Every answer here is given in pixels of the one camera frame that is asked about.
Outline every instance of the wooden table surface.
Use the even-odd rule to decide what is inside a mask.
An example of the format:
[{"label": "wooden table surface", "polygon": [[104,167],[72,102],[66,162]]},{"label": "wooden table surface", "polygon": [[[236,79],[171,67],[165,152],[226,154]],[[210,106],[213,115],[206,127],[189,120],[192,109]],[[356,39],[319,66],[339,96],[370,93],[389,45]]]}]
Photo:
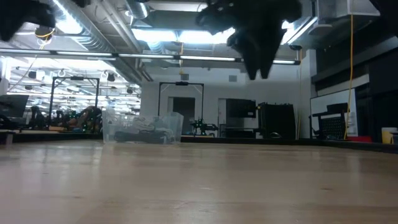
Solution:
[{"label": "wooden table surface", "polygon": [[398,223],[398,156],[98,141],[0,150],[0,222]]}]

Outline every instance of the air vent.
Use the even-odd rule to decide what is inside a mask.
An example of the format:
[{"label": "air vent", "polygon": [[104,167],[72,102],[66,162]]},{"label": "air vent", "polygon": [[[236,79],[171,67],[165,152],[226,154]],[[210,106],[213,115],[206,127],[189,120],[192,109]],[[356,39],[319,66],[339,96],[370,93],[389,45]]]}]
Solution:
[{"label": "air vent", "polygon": [[182,81],[188,81],[189,80],[189,74],[181,74],[181,80]]},{"label": "air vent", "polygon": [[229,82],[237,82],[238,81],[238,76],[237,75],[230,75],[229,76]]}]

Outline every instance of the doorway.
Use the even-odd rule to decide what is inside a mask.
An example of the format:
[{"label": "doorway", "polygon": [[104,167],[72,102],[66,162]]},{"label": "doorway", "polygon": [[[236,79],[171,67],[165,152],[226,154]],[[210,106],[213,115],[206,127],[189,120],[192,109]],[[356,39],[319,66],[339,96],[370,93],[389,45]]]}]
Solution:
[{"label": "doorway", "polygon": [[182,134],[192,132],[191,120],[195,119],[195,99],[188,97],[173,97],[173,112],[184,116]]}]

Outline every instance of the red object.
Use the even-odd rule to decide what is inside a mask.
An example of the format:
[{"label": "red object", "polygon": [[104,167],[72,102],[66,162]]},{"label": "red object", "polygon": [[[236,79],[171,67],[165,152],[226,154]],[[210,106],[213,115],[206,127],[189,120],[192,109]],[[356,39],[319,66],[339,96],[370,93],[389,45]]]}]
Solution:
[{"label": "red object", "polygon": [[356,142],[372,142],[372,138],[370,136],[347,137],[347,139]]}]

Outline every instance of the clear plastic bin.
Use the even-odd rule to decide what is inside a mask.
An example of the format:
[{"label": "clear plastic bin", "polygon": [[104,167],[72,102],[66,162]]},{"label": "clear plastic bin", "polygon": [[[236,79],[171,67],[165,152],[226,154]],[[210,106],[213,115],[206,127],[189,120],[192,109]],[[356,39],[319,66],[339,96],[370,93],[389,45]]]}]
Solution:
[{"label": "clear plastic bin", "polygon": [[104,142],[177,144],[181,142],[182,123],[183,116],[176,112],[165,116],[134,116],[103,111]]}]

